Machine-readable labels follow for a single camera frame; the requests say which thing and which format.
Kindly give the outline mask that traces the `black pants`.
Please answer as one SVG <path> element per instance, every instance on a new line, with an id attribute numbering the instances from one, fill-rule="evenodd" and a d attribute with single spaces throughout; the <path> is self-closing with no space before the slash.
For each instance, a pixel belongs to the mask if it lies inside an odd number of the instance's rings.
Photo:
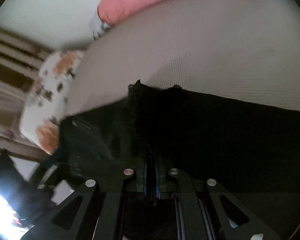
<path id="1" fill-rule="evenodd" d="M 58 149 L 74 177 L 97 183 L 85 222 L 98 225 L 79 238 L 300 239 L 300 111 L 137 82 L 65 118 Z M 157 164 L 170 199 L 156 198 Z"/>

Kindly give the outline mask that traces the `floral white pillow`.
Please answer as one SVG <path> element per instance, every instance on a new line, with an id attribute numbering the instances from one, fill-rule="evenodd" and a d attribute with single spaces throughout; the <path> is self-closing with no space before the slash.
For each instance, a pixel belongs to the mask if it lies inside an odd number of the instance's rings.
<path id="1" fill-rule="evenodd" d="M 49 155 L 58 146 L 58 126 L 84 54 L 83 50 L 50 54 L 27 95 L 19 123 L 21 135 Z"/>

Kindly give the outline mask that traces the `wooden headboard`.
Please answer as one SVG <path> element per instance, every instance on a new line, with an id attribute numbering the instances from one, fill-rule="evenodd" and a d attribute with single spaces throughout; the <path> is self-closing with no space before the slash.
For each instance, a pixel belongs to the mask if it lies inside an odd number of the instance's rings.
<path id="1" fill-rule="evenodd" d="M 0 29 L 0 152 L 41 162 L 47 154 L 21 135 L 21 112 L 51 50 Z"/>

